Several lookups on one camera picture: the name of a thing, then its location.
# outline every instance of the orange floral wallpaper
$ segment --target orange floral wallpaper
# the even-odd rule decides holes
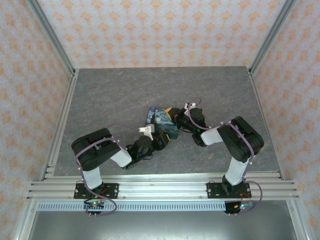
[[[250,67],[285,0],[39,0],[75,68]]]
[[[279,160],[320,236],[320,5],[299,0],[254,76]]]
[[[13,239],[70,76],[26,0],[0,1],[0,39],[0,238]]]

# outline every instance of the wire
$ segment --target wire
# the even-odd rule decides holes
[[[102,195],[100,195],[100,194],[97,194],[97,193],[95,193],[94,191],[92,191],[92,190],[89,188],[89,186],[88,186],[88,184],[87,184],[87,182],[86,182],[85,176],[84,176],[83,169],[82,169],[82,167],[81,167],[81,164],[79,163],[78,158],[80,157],[81,154],[83,154],[84,152],[86,152],[86,151],[89,150],[90,148],[92,148],[92,147],[94,147],[94,146],[96,146],[96,145],[98,145],[98,144],[100,144],[100,143],[106,142],[106,141],[119,141],[119,140],[116,139],[116,138],[114,138],[114,137],[103,138],[103,139],[101,139],[101,140],[99,140],[99,141],[96,141],[96,142],[90,144],[89,146],[85,147],[85,148],[82,149],[80,152],[78,152],[78,154],[75,156],[75,164],[78,166],[78,169],[80,170],[80,174],[81,174],[82,181],[83,181],[83,183],[84,183],[85,188],[88,190],[88,192],[91,193],[91,194],[94,195],[94,196],[97,196],[97,197],[101,198],[101,199],[108,200],[109,202],[113,203],[113,205],[114,205],[114,209],[113,209],[113,210],[108,211],[108,212],[104,212],[104,213],[100,213],[100,214],[98,214],[98,216],[105,216],[105,215],[112,214],[112,213],[114,213],[114,212],[117,210],[118,206],[117,206],[116,202],[113,201],[111,198],[108,198],[108,197],[106,197],[106,196],[102,196]],[[90,216],[91,213],[88,212],[88,208],[89,208],[89,207],[86,208],[85,213]]]
[[[261,186],[260,186],[260,184],[259,184],[259,183],[255,182],[255,181],[244,181],[244,183],[247,183],[247,184],[252,183],[252,184],[257,185],[257,186],[258,186],[258,188],[259,188],[259,190],[260,190],[260,199],[259,199],[259,201],[257,202],[257,204],[256,204],[256,205],[254,205],[252,208],[250,208],[249,210],[244,211],[244,212],[239,212],[239,213],[237,213],[237,215],[246,214],[246,213],[248,213],[248,212],[252,211],[253,209],[256,209],[256,208],[257,208],[257,206],[261,203],[261,201],[262,201],[262,197],[263,197],[262,188],[261,188]]]
[[[240,192],[240,194],[241,194],[241,203],[243,202],[243,199],[244,199],[244,195],[245,196],[247,196],[249,199],[250,199],[250,201],[252,202],[252,199],[251,199],[251,197],[248,195],[248,194],[246,194],[246,193],[244,193],[244,192]]]
[[[91,204],[91,202],[88,202],[88,201],[90,201],[90,200],[92,200],[92,198],[89,198],[89,199],[87,199],[87,200],[84,200],[84,201],[83,201],[83,203],[84,203],[84,204],[88,204],[88,205],[90,205],[90,204]]]
[[[195,99],[199,99],[199,102],[195,104],[196,106],[197,106],[197,105],[200,105],[200,104],[202,103],[201,97],[196,96],[193,100],[195,100]]]
[[[184,130],[183,128],[181,128],[181,131],[182,131],[182,132],[185,132],[185,133],[188,133],[188,134],[192,134],[191,131],[186,131],[186,130]]]
[[[230,126],[231,128],[233,128],[233,130],[235,130],[235,132],[239,135],[240,138],[242,138],[242,140],[244,141],[244,143],[247,145],[247,147],[250,150],[251,156],[249,158],[249,162],[248,164],[251,164],[252,160],[255,158],[255,152],[252,148],[252,146],[250,145],[250,143],[247,141],[247,139],[244,137],[244,135],[239,131],[238,128],[236,128],[233,124],[231,124],[230,122],[225,123],[226,125]],[[248,168],[246,168],[246,170],[243,173],[243,177],[246,175],[248,171]]]
[[[199,105],[201,102],[202,102],[202,99],[200,98],[200,97],[196,97],[197,99],[200,99],[200,102],[198,102],[198,103],[196,103],[195,105],[197,106],[197,105]],[[199,128],[199,129],[202,129],[202,130],[209,130],[209,129],[212,129],[212,127],[210,126],[210,127],[203,127],[203,126],[199,126],[198,124],[196,124],[196,122],[192,119],[192,117],[191,117],[191,114],[190,114],[190,106],[191,106],[191,103],[192,102],[194,102],[194,99],[188,104],[188,115],[189,115],[189,119],[190,119],[190,121],[193,123],[193,125],[195,125],[197,128]]]
[[[101,194],[104,194],[107,190],[108,190],[108,189],[106,188],[105,190],[103,190],[103,191],[101,192]]]

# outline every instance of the black mounting plate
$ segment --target black mounting plate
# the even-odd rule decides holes
[[[222,182],[208,182],[206,184],[206,193],[208,199],[248,199],[246,195],[241,196],[241,192],[247,194],[251,198],[251,191],[249,183],[243,183],[240,188],[232,192],[232,195],[227,195],[227,193],[222,188]]]
[[[109,199],[117,199],[119,193],[119,184],[118,183],[103,183],[102,196],[105,196]],[[74,190],[74,199],[93,199],[95,195],[91,194],[85,187],[83,183],[77,183]]]

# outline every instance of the blue patterned object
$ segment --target blue patterned object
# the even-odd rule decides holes
[[[150,107],[147,118],[145,120],[145,124],[151,124],[154,117],[154,130],[155,134],[159,134],[159,132],[163,132],[164,134],[168,134],[170,139],[177,139],[179,129],[177,125],[175,125],[169,118],[166,111],[162,108]]]

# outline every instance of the gray stone tabletop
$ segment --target gray stone tabletop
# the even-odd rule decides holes
[[[249,171],[279,170],[246,67],[104,68],[79,71],[54,175],[79,175],[71,149],[75,139],[113,123],[144,127],[150,107],[183,108],[195,97],[202,98],[199,108],[208,126],[242,116],[261,134],[265,146]],[[109,130],[125,145],[142,134],[124,126]],[[178,139],[154,152],[151,160],[131,169],[108,160],[100,171],[102,175],[220,173],[228,170],[230,160],[224,143],[199,147],[190,133],[180,131]]]

